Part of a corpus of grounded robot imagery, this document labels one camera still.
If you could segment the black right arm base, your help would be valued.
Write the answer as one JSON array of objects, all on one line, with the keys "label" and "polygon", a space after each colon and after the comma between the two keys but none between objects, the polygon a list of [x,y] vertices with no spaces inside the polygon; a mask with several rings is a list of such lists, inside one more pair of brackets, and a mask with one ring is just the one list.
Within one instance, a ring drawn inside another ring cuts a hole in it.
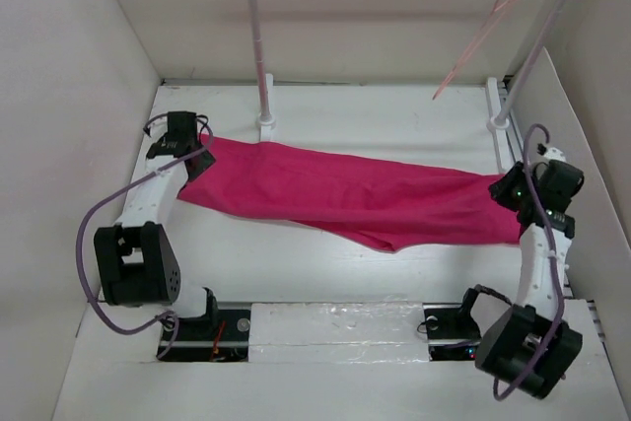
[{"label": "black right arm base", "polygon": [[428,344],[431,362],[472,362],[481,332],[470,310],[461,304],[424,304],[417,332]]}]

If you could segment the pink trousers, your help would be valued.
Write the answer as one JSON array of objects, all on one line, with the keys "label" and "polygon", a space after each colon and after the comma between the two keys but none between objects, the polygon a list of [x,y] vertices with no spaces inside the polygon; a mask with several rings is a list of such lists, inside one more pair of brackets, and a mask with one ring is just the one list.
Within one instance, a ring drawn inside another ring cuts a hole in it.
[{"label": "pink trousers", "polygon": [[515,245],[496,175],[217,138],[216,162],[179,199],[239,218],[292,221],[375,250]]}]

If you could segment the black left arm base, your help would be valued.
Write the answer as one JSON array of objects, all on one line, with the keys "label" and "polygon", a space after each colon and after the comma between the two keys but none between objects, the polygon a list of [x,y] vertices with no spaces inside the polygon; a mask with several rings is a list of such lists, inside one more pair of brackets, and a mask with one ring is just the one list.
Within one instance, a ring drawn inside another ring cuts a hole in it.
[{"label": "black left arm base", "polygon": [[220,308],[215,329],[182,322],[162,362],[238,363],[248,359],[251,306]]}]

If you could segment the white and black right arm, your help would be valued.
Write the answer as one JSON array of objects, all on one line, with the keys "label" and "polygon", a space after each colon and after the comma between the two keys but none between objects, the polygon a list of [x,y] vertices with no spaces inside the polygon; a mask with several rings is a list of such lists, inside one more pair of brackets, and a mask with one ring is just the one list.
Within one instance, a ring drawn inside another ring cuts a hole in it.
[{"label": "white and black right arm", "polygon": [[582,334],[563,319],[563,285],[575,237],[567,209],[584,182],[584,173],[550,148],[532,165],[515,163],[489,187],[491,198],[517,215],[522,265],[517,297],[482,336],[475,366],[506,383],[507,393],[545,398],[582,349]]}]

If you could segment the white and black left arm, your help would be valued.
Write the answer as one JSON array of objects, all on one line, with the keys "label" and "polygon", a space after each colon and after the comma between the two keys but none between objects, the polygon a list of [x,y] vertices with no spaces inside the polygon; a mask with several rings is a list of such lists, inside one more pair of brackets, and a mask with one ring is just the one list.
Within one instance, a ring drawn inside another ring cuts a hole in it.
[{"label": "white and black left arm", "polygon": [[144,126],[146,135],[163,119],[165,130],[150,145],[144,174],[109,227],[97,229],[94,248],[105,302],[114,307],[145,305],[171,309],[198,338],[219,329],[213,292],[181,275],[165,225],[179,193],[215,163],[202,136],[212,139],[208,117],[191,111],[159,114]]}]

